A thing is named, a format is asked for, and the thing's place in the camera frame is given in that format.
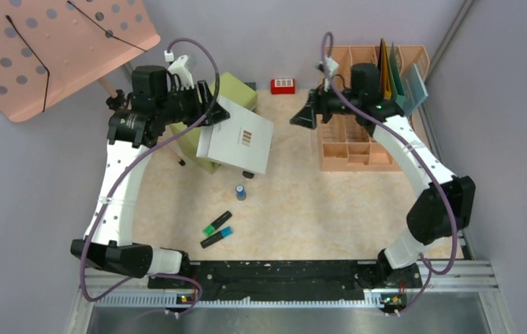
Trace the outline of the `white paper booklet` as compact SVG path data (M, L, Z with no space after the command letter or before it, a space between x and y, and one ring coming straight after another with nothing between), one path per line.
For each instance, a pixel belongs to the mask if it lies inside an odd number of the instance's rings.
M273 122L221 95L218 104L230 117L201 128L196 156L264 175L274 133Z

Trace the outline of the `yellow plastic clip folder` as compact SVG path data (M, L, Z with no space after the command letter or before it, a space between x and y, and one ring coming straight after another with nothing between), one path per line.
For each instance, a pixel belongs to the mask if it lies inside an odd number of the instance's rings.
M391 84L389 79L389 68L388 68L388 57L386 50L386 41L384 38L381 39L379 45L379 69L380 69L380 88L384 99L391 99Z

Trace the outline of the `teal plastic folder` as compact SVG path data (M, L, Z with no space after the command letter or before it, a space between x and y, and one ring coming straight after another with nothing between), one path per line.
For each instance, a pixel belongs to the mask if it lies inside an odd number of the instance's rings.
M402 64L400 59L400 50L398 47L391 44L390 52L388 55L388 70L389 70L389 83L391 85L391 100L396 102L400 107L404 106L406 95L402 84L400 75L400 65Z

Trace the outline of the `light blue hardcover book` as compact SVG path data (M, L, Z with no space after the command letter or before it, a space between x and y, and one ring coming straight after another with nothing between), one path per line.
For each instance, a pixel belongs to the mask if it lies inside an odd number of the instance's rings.
M402 76L405 101L402 107L404 114L410 118L414 111L429 97L422 73L417 64L409 66Z

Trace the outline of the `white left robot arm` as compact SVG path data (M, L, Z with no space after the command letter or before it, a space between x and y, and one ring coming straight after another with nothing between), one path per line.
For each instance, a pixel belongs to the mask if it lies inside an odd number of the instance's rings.
M70 246L80 261L80 280L87 269L96 269L125 278L164 274L174 287L188 284L191 269L185 252L134 241L134 212L151 155L182 136L160 141L168 125L183 123L190 131L229 119L218 103L220 86L218 70L213 88L194 81L184 67L142 65L133 70L132 91L109 119L107 161L92 221Z

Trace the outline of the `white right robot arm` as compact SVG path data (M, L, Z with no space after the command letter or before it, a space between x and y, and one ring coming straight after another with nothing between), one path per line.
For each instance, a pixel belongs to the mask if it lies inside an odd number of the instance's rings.
M404 268L415 264L433 243L456 237L469 225L475 183L469 176L457 176L424 146L402 108L384 98L380 81L376 65L357 63L351 67L349 88L334 90L325 81L323 87L309 90L290 124L315 129L318 116L328 123L334 115L353 115L410 181L417 199L407 214L407 228L380 251L376 268L378 281L394 287L404 278Z

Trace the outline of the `red small box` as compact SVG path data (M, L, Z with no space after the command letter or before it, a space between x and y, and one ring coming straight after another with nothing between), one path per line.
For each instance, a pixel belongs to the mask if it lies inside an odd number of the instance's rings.
M293 95L297 90L296 81L294 78L273 78L269 90L272 95Z

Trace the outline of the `beige plastic file organizer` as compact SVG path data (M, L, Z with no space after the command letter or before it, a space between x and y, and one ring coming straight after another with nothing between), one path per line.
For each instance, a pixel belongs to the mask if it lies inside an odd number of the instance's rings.
M400 74L414 65L426 77L430 58L422 45L400 45L393 52ZM378 63L382 59L378 46L335 46L332 58L339 64L336 79L339 89L350 86L350 67L357 63ZM396 161L368 132L356 123L354 116L336 115L324 124L317 118L317 153L322 172L399 172Z

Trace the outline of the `red and black dumbbell toy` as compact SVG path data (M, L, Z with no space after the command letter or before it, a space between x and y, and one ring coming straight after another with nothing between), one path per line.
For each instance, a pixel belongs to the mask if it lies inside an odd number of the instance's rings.
M242 175L247 178L247 179L253 179L254 178L254 174L253 173L250 173L248 171L243 171L242 172Z

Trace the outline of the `red folder in organizer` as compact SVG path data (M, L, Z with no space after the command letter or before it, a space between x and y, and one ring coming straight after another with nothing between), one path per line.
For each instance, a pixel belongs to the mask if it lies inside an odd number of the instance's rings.
M378 57L378 69L380 71L380 89L381 91L384 91L386 87L386 43L384 38L381 38L380 40Z

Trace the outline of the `small blue glue bottle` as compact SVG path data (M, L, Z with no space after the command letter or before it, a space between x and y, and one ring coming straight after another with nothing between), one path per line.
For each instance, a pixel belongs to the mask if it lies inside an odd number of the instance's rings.
M236 197L239 201L243 201L246 199L246 190L244 188L244 186L242 184L238 184L236 187L235 187L235 193L236 193Z

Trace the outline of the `black green highlighter marker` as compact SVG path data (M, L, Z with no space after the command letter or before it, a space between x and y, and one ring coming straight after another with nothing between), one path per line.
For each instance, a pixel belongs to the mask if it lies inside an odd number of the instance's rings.
M203 234L206 237L210 237L212 234L214 234L230 217L232 216L232 213L230 211L224 212L222 215L220 215L218 218L216 218L213 222L211 222L204 230Z

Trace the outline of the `black blue highlighter marker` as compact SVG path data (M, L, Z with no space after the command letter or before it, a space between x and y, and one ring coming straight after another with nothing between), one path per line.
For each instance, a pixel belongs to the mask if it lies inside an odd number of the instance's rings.
M228 226L226 228L223 228L222 230L215 232L211 236L207 237L206 239L202 240L200 243L202 249L205 249L207 247L210 247L211 245L221 241L222 239L225 239L226 237L230 236L233 233L233 229Z

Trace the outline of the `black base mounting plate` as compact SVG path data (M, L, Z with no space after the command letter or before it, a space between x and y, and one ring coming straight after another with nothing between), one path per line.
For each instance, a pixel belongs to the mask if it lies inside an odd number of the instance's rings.
M417 265L382 273L374 260L202 261L182 275L203 288L203 301L355 301L371 289L422 286Z

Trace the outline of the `pink music stand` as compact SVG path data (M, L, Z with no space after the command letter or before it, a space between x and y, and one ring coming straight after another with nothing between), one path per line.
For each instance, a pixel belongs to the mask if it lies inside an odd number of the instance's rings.
M111 112L98 83L160 36L142 1L0 1L0 174L101 173Z

